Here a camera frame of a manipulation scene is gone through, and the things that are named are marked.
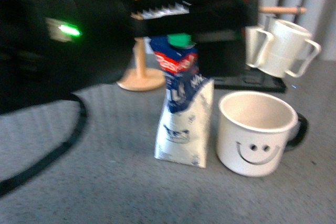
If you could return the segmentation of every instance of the white mug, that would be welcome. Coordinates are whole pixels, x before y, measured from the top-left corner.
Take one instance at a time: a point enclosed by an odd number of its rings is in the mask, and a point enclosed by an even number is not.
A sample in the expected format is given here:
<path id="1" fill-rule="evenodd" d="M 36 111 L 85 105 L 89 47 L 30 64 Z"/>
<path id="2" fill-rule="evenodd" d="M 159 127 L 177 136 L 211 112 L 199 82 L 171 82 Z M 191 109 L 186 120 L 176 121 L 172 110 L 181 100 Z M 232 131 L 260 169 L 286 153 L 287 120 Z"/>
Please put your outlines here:
<path id="1" fill-rule="evenodd" d="M 217 155 L 230 170 L 251 177 L 278 167 L 284 150 L 298 146 L 308 121 L 283 100 L 256 91 L 236 91 L 219 101 Z M 300 122 L 298 134 L 288 141 Z"/>
<path id="2" fill-rule="evenodd" d="M 246 63 L 253 68 L 278 78 L 289 74 L 301 77 L 310 62 L 320 53 L 321 46 L 310 40 L 311 33 L 305 28 L 282 19 L 274 19 L 270 32 L 263 31 L 260 27 L 246 28 Z M 258 41 L 264 41 L 263 46 L 258 46 Z M 290 70 L 299 54 L 304 50 L 306 43 L 314 47 L 297 73 Z"/>

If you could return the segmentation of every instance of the wooden stand base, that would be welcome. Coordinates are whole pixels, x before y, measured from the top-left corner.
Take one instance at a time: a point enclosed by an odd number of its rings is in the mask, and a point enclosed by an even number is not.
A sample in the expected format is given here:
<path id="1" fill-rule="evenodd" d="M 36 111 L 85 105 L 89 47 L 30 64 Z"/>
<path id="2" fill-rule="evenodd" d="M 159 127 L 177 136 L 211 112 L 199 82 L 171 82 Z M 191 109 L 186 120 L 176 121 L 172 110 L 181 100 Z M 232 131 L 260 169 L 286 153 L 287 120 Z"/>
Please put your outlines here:
<path id="1" fill-rule="evenodd" d="M 129 91 L 149 91 L 161 87 L 164 83 L 162 71 L 153 68 L 146 68 L 144 77 L 138 77 L 136 69 L 129 69 L 117 82 L 121 88 Z"/>

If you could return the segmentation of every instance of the cup handle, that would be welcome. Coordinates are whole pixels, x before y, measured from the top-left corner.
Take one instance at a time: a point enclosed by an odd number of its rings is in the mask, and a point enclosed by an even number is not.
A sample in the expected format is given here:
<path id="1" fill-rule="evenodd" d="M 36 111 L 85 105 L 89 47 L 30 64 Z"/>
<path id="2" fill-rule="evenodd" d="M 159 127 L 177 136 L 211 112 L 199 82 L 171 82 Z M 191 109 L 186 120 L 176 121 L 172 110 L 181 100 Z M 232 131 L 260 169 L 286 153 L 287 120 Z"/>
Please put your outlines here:
<path id="1" fill-rule="evenodd" d="M 302 141 L 305 139 L 306 133 L 309 128 L 308 120 L 302 114 L 300 113 L 297 113 L 297 114 L 298 114 L 298 121 L 300 123 L 300 128 L 296 136 L 287 142 L 287 145 L 285 147 L 285 152 L 298 147 L 302 143 Z"/>
<path id="2" fill-rule="evenodd" d="M 306 39 L 306 42 L 311 44 L 313 47 L 315 47 L 314 51 L 306 58 L 306 60 L 303 62 L 303 64 L 301 65 L 297 73 L 294 73 L 290 70 L 286 71 L 287 74 L 295 78 L 301 77 L 305 73 L 307 66 L 310 64 L 310 62 L 321 52 L 321 46 L 318 43 L 310 39 Z"/>
<path id="3" fill-rule="evenodd" d="M 262 30 L 261 28 L 257 28 L 257 29 L 255 29 L 255 31 L 256 31 L 256 32 L 259 32 L 259 33 L 266 34 L 266 39 L 265 39 L 263 45 L 261 46 L 259 52 L 254 52 L 255 54 L 258 55 L 256 61 L 255 61 L 254 63 L 252 63 L 252 62 L 251 62 L 251 59 L 247 59 L 246 64 L 247 64 L 248 66 L 252 67 L 252 68 L 257 68 L 257 67 L 261 64 L 261 62 L 262 62 L 262 60 L 263 60 L 263 57 L 264 57 L 264 54 L 265 54 L 265 50 L 266 50 L 268 44 L 269 44 L 271 41 L 273 41 L 273 39 L 274 39 L 273 34 L 271 34 L 271 33 L 268 32 L 268 31 L 264 31 L 264 30 Z"/>

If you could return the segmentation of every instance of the wooden mug stand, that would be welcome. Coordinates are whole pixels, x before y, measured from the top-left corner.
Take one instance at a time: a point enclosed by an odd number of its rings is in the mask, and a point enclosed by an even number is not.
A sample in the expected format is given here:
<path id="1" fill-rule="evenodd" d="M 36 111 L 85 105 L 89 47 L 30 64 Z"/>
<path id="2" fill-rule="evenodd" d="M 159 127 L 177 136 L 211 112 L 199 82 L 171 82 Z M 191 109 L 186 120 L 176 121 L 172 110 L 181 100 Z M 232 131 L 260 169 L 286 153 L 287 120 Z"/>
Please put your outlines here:
<path id="1" fill-rule="evenodd" d="M 134 18 L 141 19 L 138 13 Z M 143 38 L 135 38 L 134 57 L 135 69 L 128 69 L 123 78 L 117 84 L 130 91 L 149 91 L 154 90 L 165 83 L 163 73 L 159 69 L 147 68 L 145 57 L 145 44 Z"/>

